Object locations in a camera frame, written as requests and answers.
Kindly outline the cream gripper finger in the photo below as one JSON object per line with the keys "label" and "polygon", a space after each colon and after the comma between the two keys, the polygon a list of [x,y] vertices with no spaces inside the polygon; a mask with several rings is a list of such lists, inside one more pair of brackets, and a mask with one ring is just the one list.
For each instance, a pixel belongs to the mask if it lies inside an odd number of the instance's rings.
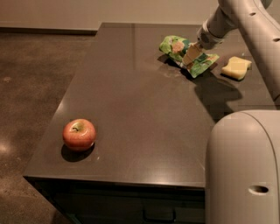
{"label": "cream gripper finger", "polygon": [[202,54],[202,47],[198,42],[191,43],[182,59],[182,62],[188,66],[193,63]]}

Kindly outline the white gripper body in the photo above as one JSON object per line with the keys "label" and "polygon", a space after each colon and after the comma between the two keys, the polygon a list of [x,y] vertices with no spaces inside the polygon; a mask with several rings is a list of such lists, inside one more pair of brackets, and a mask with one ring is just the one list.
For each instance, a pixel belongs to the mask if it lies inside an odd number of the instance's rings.
{"label": "white gripper body", "polygon": [[206,50],[215,48],[224,39],[225,33],[219,20],[208,19],[197,33],[200,46]]}

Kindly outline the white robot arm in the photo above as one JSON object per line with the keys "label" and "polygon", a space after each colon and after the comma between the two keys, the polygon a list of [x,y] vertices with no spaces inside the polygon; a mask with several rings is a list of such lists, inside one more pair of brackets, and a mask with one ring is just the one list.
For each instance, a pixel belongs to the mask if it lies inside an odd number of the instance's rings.
{"label": "white robot arm", "polygon": [[[280,96],[280,25],[272,0],[218,0],[198,32],[212,49],[240,31],[273,102]],[[280,111],[245,110],[219,120],[206,149],[206,224],[280,224]]]}

